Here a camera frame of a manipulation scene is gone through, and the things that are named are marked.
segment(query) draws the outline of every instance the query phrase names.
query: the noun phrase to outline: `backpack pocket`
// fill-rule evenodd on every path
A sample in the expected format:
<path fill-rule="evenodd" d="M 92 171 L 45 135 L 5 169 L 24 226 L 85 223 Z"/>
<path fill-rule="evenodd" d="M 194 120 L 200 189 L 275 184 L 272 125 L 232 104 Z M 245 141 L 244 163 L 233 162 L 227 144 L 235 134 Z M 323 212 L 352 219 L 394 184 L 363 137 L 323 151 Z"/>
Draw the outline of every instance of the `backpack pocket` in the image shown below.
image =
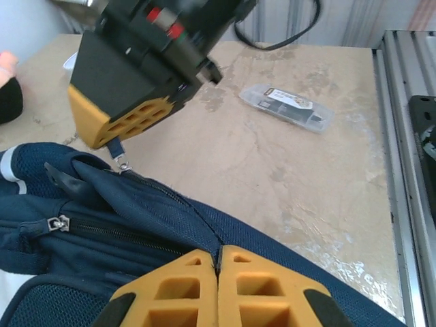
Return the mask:
<path fill-rule="evenodd" d="M 119 220 L 114 213 L 90 212 L 68 202 L 57 217 L 19 224 L 18 237 L 50 254 L 49 273 L 97 280 L 106 280 L 108 273 L 139 277 L 191 251 L 110 222 Z"/>
<path fill-rule="evenodd" d="M 0 327 L 89 327 L 114 288 L 74 277 L 41 275 L 17 291 Z"/>
<path fill-rule="evenodd" d="M 57 215 L 66 202 L 35 196 L 0 197 L 0 269 L 25 275 L 46 272 L 50 256 L 24 237 L 20 227 L 27 221 Z"/>
<path fill-rule="evenodd" d="M 120 175 L 80 161 L 74 161 L 74 168 L 110 205 L 119 224 L 218 257 L 223 241 L 210 225 L 210 217 L 182 195 L 132 171 Z"/>

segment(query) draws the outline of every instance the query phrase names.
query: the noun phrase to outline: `robotic arm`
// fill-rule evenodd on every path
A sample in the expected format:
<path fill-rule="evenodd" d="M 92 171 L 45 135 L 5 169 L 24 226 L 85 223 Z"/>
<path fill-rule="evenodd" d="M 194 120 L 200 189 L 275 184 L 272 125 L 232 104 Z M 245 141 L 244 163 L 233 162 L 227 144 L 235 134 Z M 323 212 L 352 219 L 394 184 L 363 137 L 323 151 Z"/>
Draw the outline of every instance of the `robotic arm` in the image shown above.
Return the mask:
<path fill-rule="evenodd" d="M 260 48 L 236 23 L 257 0 L 110 0 L 94 31 L 82 37 L 68 89 L 78 135 L 92 149 L 126 140 L 182 109 L 202 86 L 222 75 L 209 52 L 234 22 L 236 36 Z"/>

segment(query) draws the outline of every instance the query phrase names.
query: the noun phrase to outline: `clear plastic box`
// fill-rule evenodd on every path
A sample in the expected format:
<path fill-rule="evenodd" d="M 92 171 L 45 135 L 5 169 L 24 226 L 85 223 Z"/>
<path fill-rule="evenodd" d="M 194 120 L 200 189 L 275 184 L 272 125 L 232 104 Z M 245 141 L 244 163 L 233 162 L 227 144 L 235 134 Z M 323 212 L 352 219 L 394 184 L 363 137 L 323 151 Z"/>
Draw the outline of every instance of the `clear plastic box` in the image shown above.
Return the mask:
<path fill-rule="evenodd" d="M 239 97 L 253 107 L 315 133 L 322 133 L 334 117 L 334 112 L 323 105 L 269 84 L 256 84 Z"/>

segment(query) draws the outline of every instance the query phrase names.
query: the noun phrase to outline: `white wall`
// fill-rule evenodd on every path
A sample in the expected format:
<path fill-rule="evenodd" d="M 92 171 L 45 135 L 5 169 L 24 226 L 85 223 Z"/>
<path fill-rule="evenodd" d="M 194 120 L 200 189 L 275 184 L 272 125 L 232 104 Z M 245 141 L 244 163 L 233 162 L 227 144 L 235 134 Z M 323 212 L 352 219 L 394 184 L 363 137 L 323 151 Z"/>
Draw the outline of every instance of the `white wall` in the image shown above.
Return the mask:
<path fill-rule="evenodd" d="M 318 24 L 296 43 L 376 48 L 386 29 L 436 30 L 436 0 L 322 0 Z M 242 23 L 255 40 L 275 43 L 308 26 L 313 0 L 260 0 Z M 225 40 L 234 40 L 228 31 Z"/>
<path fill-rule="evenodd" d="M 0 51 L 23 62 L 60 33 L 68 28 L 47 0 L 0 0 Z"/>

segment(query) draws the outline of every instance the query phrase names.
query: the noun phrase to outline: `red button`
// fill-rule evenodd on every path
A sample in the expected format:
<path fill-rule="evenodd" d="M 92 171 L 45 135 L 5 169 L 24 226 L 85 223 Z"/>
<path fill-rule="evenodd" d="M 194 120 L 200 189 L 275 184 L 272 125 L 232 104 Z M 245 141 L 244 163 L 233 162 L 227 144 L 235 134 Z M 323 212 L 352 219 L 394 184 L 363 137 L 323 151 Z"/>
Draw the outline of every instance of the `red button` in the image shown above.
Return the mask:
<path fill-rule="evenodd" d="M 168 36 L 172 39 L 176 39 L 181 35 L 181 33 L 183 33 L 184 30 L 185 28 L 176 22 L 174 25 L 171 26 L 170 30 L 168 31 Z"/>
<path fill-rule="evenodd" d="M 160 13 L 161 13 L 161 10 L 159 8 L 155 7 L 150 11 L 150 14 L 147 16 L 147 19 L 151 22 L 154 22 Z"/>

